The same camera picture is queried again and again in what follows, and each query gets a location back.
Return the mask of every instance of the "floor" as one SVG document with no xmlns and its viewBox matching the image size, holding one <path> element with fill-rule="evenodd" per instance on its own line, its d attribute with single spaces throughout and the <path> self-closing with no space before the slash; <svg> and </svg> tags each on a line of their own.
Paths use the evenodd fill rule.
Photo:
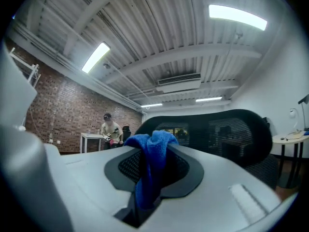
<svg viewBox="0 0 309 232">
<path fill-rule="evenodd" d="M 308 167 L 308 163 L 302 163 L 301 167 L 300 167 L 300 177 L 302 178 L 304 176 L 305 170 Z M 283 164 L 283 169 L 282 172 L 283 173 L 289 173 L 291 171 L 292 168 L 292 162 L 285 160 L 284 164 Z M 299 187 L 295 187 L 293 189 L 285 189 L 285 188 L 281 188 L 279 186 L 276 187 L 276 193 L 279 195 L 279 197 L 281 198 L 282 201 L 284 201 L 285 199 L 287 199 L 288 197 L 290 197 L 291 195 L 293 195 L 294 193 L 298 192 Z"/>
</svg>

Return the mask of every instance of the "person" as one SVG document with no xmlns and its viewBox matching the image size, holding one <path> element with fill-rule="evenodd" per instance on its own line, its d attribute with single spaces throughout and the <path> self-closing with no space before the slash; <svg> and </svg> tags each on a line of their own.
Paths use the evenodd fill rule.
<svg viewBox="0 0 309 232">
<path fill-rule="evenodd" d="M 124 134 L 120 126 L 112 120 L 111 114 L 104 115 L 104 123 L 101 127 L 101 133 L 108 140 L 105 141 L 104 149 L 117 148 L 123 145 Z"/>
</svg>

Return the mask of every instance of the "red brick wall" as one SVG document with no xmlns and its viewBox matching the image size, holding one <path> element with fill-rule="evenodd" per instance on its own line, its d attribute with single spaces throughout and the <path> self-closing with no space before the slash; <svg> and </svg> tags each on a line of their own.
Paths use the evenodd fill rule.
<svg viewBox="0 0 309 232">
<path fill-rule="evenodd" d="M 97 133 L 105 113 L 111 113 L 115 122 L 121 127 L 130 126 L 132 135 L 141 125 L 141 113 L 70 80 L 36 59 L 13 41 L 7 40 L 6 45 L 9 51 L 15 47 L 14 54 L 26 63 L 39 64 L 41 77 L 36 85 L 38 95 L 31 105 L 31 111 L 34 123 L 41 135 L 36 132 L 29 111 L 26 129 L 43 141 L 48 141 L 52 133 L 53 144 L 60 151 L 79 151 L 80 133 L 88 129 L 91 129 L 92 133 Z M 95 144 L 92 144 L 88 140 L 90 148 L 88 151 L 97 150 L 98 140 L 94 142 Z"/>
</svg>

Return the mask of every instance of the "blue towel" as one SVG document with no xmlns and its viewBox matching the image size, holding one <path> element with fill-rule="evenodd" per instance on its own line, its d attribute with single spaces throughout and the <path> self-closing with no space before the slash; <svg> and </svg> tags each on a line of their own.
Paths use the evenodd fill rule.
<svg viewBox="0 0 309 232">
<path fill-rule="evenodd" d="M 176 138 L 167 131 L 156 130 L 152 137 L 148 134 L 129 137 L 125 145 L 141 148 L 146 158 L 146 173 L 135 186 L 137 205 L 141 209 L 153 208 L 153 203 L 160 195 L 162 174 L 166 165 L 166 147 L 178 144 Z"/>
</svg>

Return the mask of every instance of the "fluorescent light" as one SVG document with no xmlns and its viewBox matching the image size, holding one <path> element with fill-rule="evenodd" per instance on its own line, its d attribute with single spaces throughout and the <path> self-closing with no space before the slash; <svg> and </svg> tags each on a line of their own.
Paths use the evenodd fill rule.
<svg viewBox="0 0 309 232">
<path fill-rule="evenodd" d="M 109 50 L 110 48 L 106 44 L 101 43 L 87 60 L 82 71 L 88 73 Z"/>
<path fill-rule="evenodd" d="M 231 7 L 221 6 L 221 5 L 209 5 L 209 16 L 211 18 L 220 18 L 232 21 L 239 21 L 258 29 L 265 30 L 267 21 L 253 15 L 251 13 L 245 12 L 243 10 L 234 9 Z"/>
<path fill-rule="evenodd" d="M 222 97 L 214 97 L 214 98 L 205 98 L 205 99 L 197 99 L 196 102 L 210 102 L 210 101 L 218 101 L 221 100 Z"/>
<path fill-rule="evenodd" d="M 140 107 L 151 107 L 151 106 L 162 106 L 162 105 L 163 105 L 162 103 L 159 103 L 159 104 L 152 104 L 152 105 L 143 105 Z"/>
</svg>

